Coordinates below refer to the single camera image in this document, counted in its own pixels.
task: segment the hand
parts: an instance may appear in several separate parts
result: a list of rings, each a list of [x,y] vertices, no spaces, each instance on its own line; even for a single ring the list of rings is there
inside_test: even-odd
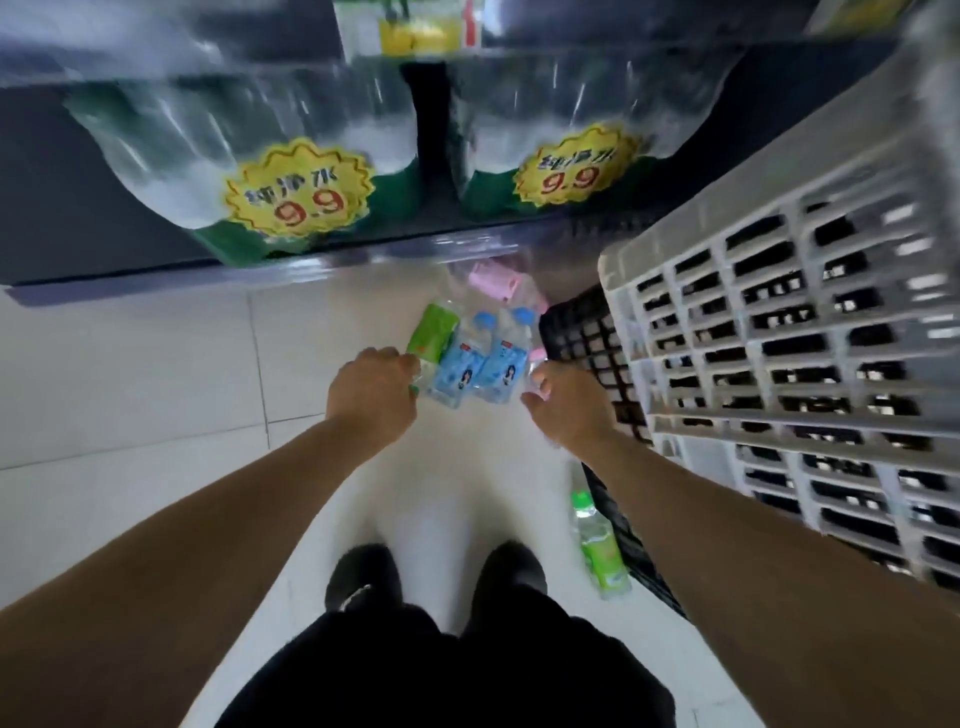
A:
[[[417,418],[410,389],[420,360],[393,347],[370,347],[341,367],[326,395],[326,419],[350,429],[375,452],[400,436]]]
[[[613,406],[592,375],[572,364],[545,361],[532,377],[540,395],[524,392],[520,400],[537,427],[557,445],[583,460],[591,443],[616,434]]]

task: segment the foot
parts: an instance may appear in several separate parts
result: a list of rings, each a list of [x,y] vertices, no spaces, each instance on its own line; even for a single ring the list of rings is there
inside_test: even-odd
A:
[[[519,541],[506,541],[491,551],[473,591],[473,614],[481,603],[502,590],[527,586],[546,594],[546,575],[534,552]]]
[[[356,546],[340,557],[326,585],[327,612],[398,607],[403,603],[394,556],[383,544]]]

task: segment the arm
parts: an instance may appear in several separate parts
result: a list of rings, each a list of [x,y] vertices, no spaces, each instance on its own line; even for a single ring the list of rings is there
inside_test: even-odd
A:
[[[419,366],[361,352],[324,422],[0,612],[0,725],[177,726],[327,499],[414,421]]]
[[[534,421],[608,486],[771,728],[955,724],[960,619],[932,588],[617,432],[586,372],[548,362],[535,378]]]

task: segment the green bottle label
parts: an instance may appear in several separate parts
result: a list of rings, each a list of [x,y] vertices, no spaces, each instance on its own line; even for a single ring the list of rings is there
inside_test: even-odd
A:
[[[613,534],[609,534],[603,541],[581,544],[580,548],[601,589],[620,589],[623,586],[627,579],[627,570],[623,566],[620,548]]]
[[[453,311],[431,303],[423,311],[420,323],[410,337],[407,353],[439,364],[440,357],[443,356],[444,349],[459,323],[460,317]]]

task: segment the person's left hand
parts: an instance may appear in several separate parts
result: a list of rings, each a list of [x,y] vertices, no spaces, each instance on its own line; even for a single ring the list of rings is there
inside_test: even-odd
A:
[[[380,451],[395,442],[417,418],[410,388],[420,360],[394,347],[370,347],[341,367],[326,395],[326,419],[337,421]]]

